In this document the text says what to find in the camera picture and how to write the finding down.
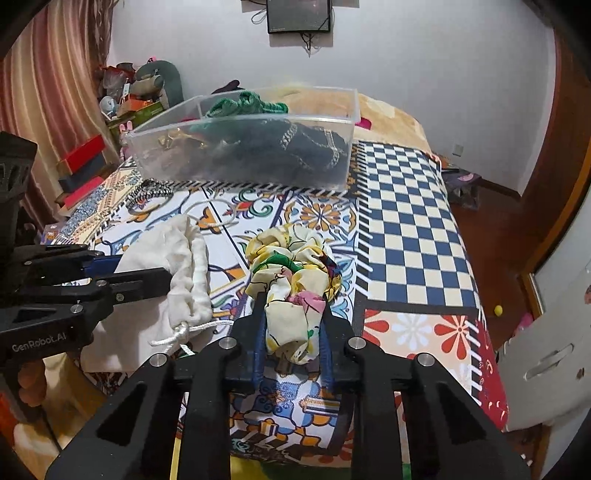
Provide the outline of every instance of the striped curtain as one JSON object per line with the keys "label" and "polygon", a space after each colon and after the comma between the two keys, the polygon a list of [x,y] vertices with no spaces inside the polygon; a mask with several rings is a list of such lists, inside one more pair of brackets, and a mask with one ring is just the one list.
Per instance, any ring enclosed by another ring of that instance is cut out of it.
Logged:
{"label": "striped curtain", "polygon": [[62,192],[56,164],[98,133],[118,158],[96,100],[118,0],[52,0],[0,61],[0,129],[38,144],[23,202],[38,228],[53,223]]}

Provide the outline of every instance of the transparent storage box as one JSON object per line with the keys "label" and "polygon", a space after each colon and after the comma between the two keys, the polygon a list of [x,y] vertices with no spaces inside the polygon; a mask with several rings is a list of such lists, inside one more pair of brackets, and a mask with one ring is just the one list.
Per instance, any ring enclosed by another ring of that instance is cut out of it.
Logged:
{"label": "transparent storage box", "polygon": [[283,102],[288,114],[205,117],[220,99],[241,90],[197,96],[126,136],[144,178],[282,184],[325,190],[347,185],[357,90],[269,87],[250,90]]}

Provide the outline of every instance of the silver bolt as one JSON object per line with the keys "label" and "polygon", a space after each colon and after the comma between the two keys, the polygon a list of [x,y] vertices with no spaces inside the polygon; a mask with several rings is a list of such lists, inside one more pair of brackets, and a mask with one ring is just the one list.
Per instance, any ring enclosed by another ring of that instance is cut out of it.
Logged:
{"label": "silver bolt", "polygon": [[168,357],[163,353],[155,353],[150,357],[152,367],[161,367],[168,361]]}
{"label": "silver bolt", "polygon": [[224,350],[230,350],[230,348],[234,348],[236,344],[237,341],[234,337],[224,337],[219,341],[219,346]]}
{"label": "silver bolt", "polygon": [[351,337],[348,341],[348,344],[353,350],[361,350],[365,347],[365,345],[367,345],[367,342],[361,337]]}
{"label": "silver bolt", "polygon": [[421,353],[417,361],[424,367],[432,367],[435,365],[435,357],[430,353]]}

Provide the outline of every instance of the wooden floor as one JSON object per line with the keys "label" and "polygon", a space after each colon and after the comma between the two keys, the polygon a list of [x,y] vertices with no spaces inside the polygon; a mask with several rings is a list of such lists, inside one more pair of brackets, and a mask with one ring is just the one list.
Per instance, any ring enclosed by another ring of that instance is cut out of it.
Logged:
{"label": "wooden floor", "polygon": [[[478,210],[452,205],[452,212],[466,244],[496,349],[511,337],[528,311],[517,275],[541,238],[525,218],[520,201],[485,188],[480,188],[479,198]],[[500,317],[493,313],[496,305],[503,308]]]}

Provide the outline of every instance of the floral scrunchie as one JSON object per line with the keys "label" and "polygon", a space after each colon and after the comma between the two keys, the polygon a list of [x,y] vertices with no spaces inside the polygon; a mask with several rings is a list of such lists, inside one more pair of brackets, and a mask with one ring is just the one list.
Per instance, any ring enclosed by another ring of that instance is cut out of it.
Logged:
{"label": "floral scrunchie", "polygon": [[303,365],[319,353],[320,319],[340,290],[340,270],[326,240],[301,225],[259,233],[246,247],[252,298],[267,293],[267,351]]}

